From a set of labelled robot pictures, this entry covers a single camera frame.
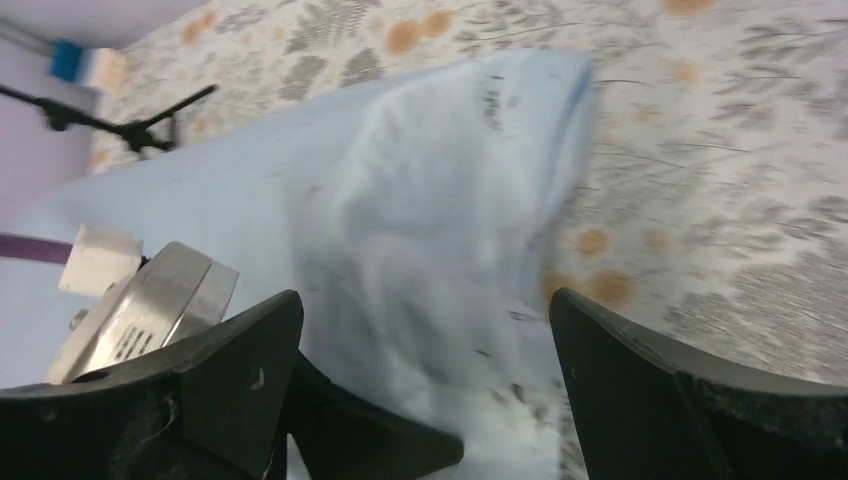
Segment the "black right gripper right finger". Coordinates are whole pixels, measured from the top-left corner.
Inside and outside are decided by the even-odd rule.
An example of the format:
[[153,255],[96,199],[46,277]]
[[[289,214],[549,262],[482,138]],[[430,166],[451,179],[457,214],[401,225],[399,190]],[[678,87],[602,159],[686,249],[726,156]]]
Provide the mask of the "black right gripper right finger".
[[549,318],[592,479],[843,479],[847,390],[742,365],[569,289]]

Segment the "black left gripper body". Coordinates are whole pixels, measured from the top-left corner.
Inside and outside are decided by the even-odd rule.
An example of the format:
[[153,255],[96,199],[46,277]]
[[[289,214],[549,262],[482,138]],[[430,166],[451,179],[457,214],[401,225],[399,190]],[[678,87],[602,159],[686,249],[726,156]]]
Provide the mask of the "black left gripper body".
[[310,478],[420,479],[458,464],[463,441],[334,384],[304,355],[291,373],[266,479],[285,479],[291,437]]

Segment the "floral patterned bed sheet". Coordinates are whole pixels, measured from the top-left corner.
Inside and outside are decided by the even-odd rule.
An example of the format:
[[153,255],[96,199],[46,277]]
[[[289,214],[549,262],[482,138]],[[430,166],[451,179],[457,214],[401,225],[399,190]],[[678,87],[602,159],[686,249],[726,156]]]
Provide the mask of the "floral patterned bed sheet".
[[109,120],[199,88],[188,145],[367,80],[509,48],[594,58],[588,179],[546,267],[656,330],[847,381],[843,1],[206,1],[125,48]]

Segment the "light blue pillowcase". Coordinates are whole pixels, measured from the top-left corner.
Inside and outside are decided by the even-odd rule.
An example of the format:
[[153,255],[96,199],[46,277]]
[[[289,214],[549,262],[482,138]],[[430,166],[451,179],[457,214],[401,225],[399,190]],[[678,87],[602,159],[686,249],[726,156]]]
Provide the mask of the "light blue pillowcase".
[[69,183],[10,225],[111,227],[286,289],[331,380],[461,436],[444,479],[554,479],[562,374],[542,261],[584,170],[588,53],[504,50],[360,83]]

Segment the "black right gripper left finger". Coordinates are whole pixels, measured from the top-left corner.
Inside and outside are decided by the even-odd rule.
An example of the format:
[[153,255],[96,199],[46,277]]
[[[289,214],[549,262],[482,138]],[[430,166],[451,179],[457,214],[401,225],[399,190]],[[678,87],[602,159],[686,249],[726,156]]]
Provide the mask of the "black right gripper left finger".
[[1,393],[5,479],[283,479],[278,429],[303,325],[278,293],[173,345]]

